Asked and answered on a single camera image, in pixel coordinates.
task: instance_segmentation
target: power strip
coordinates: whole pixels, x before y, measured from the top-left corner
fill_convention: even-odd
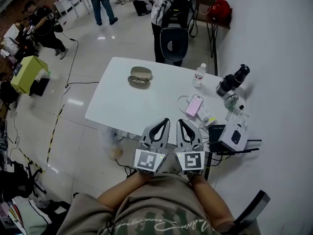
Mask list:
[[[192,96],[189,96],[186,98],[187,103],[190,103],[190,100],[192,99]],[[204,122],[203,126],[208,127],[209,125],[211,125],[212,123],[215,122],[215,117],[213,116],[213,114],[210,112],[209,108],[207,108],[207,106],[205,105],[204,101],[201,103],[198,111],[197,111],[197,117],[200,119],[200,121],[202,122],[204,117],[208,117],[209,121],[208,122]]]

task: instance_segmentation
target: chair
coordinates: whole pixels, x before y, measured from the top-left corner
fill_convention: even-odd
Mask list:
[[[35,192],[35,187],[46,194],[46,191],[41,189],[35,182],[37,174],[42,173],[42,169],[38,169],[32,175],[30,170],[32,162],[29,162],[26,168],[28,169],[28,174],[22,164],[16,161],[12,162],[12,164],[14,164],[14,172],[0,171],[0,193],[2,194],[4,202],[10,201],[16,196],[27,198],[31,193],[34,193],[34,196],[38,197],[38,194]]]

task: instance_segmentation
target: plastic bag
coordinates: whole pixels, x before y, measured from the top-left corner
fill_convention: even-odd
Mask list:
[[[111,127],[101,125],[98,134],[103,151],[111,160],[118,160],[122,156],[123,150],[116,138],[115,130]]]

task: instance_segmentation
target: water bottle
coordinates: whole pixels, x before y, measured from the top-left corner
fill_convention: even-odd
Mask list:
[[[199,87],[201,85],[201,80],[203,79],[204,74],[206,73],[206,64],[201,64],[197,68],[192,84],[194,87]]]

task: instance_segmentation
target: forearm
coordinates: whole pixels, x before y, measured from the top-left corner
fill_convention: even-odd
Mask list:
[[[39,27],[43,26],[43,24],[44,24],[45,21],[47,21],[47,20],[48,20],[47,17],[42,18],[42,19],[39,21],[39,23],[35,26],[35,29],[34,29],[34,30],[36,30],[36,29],[38,29]]]
[[[118,208],[124,199],[133,191],[142,187],[152,176],[144,173],[135,173],[128,179],[108,189],[98,197],[98,201],[108,208]]]
[[[234,218],[218,193],[210,186],[203,176],[195,176],[191,181],[192,188],[200,203],[208,214],[213,228],[225,222],[232,222]]]

